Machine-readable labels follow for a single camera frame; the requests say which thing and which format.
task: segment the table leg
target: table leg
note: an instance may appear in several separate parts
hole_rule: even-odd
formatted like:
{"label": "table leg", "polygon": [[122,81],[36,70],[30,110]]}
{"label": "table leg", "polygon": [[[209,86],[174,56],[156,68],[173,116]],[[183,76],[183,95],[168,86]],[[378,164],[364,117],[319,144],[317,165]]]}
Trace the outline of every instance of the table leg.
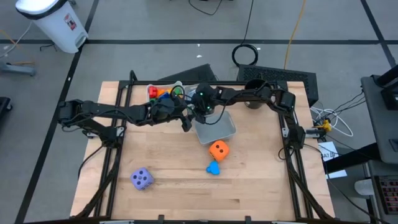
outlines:
{"label": "table leg", "polygon": [[326,161],[324,167],[330,173],[343,170],[345,168],[362,164],[369,160],[380,160],[379,148],[377,143],[373,143],[367,146],[349,152],[342,156],[336,157]]}

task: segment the black mug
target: black mug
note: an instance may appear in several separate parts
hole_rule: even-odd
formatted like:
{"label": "black mug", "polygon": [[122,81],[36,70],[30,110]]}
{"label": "black mug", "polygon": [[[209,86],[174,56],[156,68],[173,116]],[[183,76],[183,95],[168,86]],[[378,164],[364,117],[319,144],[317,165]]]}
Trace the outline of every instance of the black mug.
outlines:
{"label": "black mug", "polygon": [[[246,83],[246,85],[244,86],[244,89],[245,90],[255,90],[255,89],[258,89],[258,88],[262,87],[263,84],[265,84],[265,82],[266,81],[262,80],[262,79],[258,79],[258,78],[257,79],[253,79],[253,80],[250,80],[250,81],[248,81]],[[253,101],[253,102],[244,102],[244,104],[250,109],[258,109],[264,103]]]}

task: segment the gray tray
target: gray tray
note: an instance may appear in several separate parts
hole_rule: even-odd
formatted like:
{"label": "gray tray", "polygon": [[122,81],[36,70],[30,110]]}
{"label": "gray tray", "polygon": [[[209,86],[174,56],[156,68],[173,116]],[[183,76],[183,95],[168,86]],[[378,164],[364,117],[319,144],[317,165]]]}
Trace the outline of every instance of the gray tray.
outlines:
{"label": "gray tray", "polygon": [[[206,117],[207,123],[215,122],[221,113],[215,113]],[[217,140],[229,139],[236,133],[235,125],[228,111],[224,111],[221,119],[213,125],[201,124],[197,121],[193,122],[200,144],[207,146]]]}

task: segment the plastic bin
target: plastic bin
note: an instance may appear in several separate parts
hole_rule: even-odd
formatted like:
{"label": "plastic bin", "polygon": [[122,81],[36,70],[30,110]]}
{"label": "plastic bin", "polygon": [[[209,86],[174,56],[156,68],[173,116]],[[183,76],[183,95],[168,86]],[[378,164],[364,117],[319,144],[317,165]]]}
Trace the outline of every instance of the plastic bin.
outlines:
{"label": "plastic bin", "polygon": [[[215,113],[206,117],[207,123],[215,122],[221,113]],[[197,121],[193,121],[200,144],[207,146],[211,143],[222,140],[229,139],[234,134],[236,134],[236,128],[233,123],[232,117],[228,111],[224,111],[221,119],[213,125],[201,124]]]}
{"label": "plastic bin", "polygon": [[169,90],[169,89],[171,89],[171,88],[173,88],[173,87],[175,87],[175,86],[177,86],[177,85],[182,86],[182,82],[177,81],[177,82],[175,82],[174,84],[170,84],[170,85],[152,85],[152,84],[147,85],[147,102],[149,102],[149,100],[150,100],[150,98],[149,98],[149,93],[148,93],[149,87],[154,86],[154,87],[156,87],[158,90]]}
{"label": "plastic bin", "polygon": [[78,48],[88,38],[67,0],[18,0],[15,7],[66,53],[78,52]]}

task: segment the sticker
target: sticker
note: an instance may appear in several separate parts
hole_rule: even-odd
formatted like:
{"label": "sticker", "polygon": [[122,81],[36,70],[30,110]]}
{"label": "sticker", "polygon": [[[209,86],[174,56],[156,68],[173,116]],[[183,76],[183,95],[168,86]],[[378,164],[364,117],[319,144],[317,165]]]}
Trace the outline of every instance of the sticker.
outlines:
{"label": "sticker", "polygon": [[72,19],[72,16],[68,13],[63,20],[68,24],[71,30],[76,28],[76,22]]}

